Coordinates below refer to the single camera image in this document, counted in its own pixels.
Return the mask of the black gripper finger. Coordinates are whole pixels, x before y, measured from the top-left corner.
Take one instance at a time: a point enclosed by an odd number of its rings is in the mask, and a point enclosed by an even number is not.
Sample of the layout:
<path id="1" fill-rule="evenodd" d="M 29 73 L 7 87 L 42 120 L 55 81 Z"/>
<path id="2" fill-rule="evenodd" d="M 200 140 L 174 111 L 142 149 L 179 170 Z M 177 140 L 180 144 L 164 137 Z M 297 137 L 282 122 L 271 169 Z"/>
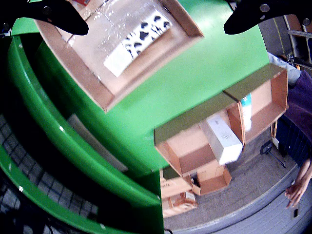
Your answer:
<path id="1" fill-rule="evenodd" d="M 224 24 L 228 35 L 243 33 L 259 23 L 283 15 L 296 15 L 308 26 L 312 22 L 310 0 L 242 0 Z"/>
<path id="2" fill-rule="evenodd" d="M 68 33 L 86 35 L 89 27 L 72 4 L 66 0 L 2 0 L 0 33 L 7 33 L 19 18 L 31 18 L 52 24 Z"/>

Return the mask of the bystander bare hand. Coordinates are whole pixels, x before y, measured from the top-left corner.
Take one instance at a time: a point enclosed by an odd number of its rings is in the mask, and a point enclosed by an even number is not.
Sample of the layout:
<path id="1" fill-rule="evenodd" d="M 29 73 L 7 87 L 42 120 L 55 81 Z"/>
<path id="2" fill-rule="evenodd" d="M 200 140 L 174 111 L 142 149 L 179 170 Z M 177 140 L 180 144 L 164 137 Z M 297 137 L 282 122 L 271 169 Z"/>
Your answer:
<path id="1" fill-rule="evenodd" d="M 285 190 L 285 197 L 289 200 L 289 202 L 286 208 L 297 205 L 302 195 L 304 194 L 306 188 L 307 185 L 302 182 L 296 182 L 295 184 L 287 188 Z"/>

